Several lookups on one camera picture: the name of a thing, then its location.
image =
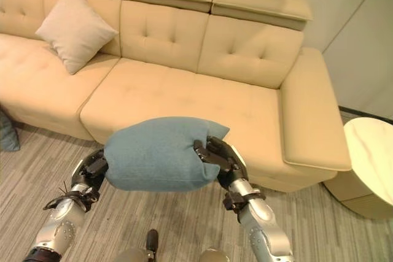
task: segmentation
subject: sofa armrest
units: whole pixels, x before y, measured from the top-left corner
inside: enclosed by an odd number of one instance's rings
[[[281,85],[283,159],[288,164],[347,171],[348,146],[321,53],[303,48]]]

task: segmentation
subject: teal pillow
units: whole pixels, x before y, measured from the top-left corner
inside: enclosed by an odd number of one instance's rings
[[[224,138],[229,128],[198,118],[165,117],[114,133],[104,148],[107,180],[121,190],[189,191],[212,182],[220,167],[203,163],[194,140]]]
[[[12,127],[11,121],[0,110],[0,150],[13,152],[19,149],[18,134]]]

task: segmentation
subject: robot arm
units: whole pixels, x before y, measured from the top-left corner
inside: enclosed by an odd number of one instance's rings
[[[72,244],[77,228],[83,225],[85,213],[99,199],[99,188],[108,165],[103,150],[82,159],[72,174],[72,188],[50,201],[46,209],[54,209],[36,236],[24,262],[59,262]]]
[[[216,137],[208,137],[206,148],[201,141],[194,142],[194,150],[205,163],[220,165],[218,178],[228,192],[224,206],[238,215],[260,262],[293,262],[289,240],[277,225],[272,209],[259,190],[253,189],[243,159],[234,147]]]

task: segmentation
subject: beige throw pillow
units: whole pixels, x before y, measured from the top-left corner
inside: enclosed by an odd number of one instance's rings
[[[58,0],[36,31],[57,52],[70,74],[82,69],[118,33],[86,0]]]

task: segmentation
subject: marble tabletop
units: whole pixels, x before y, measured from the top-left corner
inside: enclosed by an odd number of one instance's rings
[[[344,126],[352,170],[381,199],[393,206],[393,125],[356,118]]]

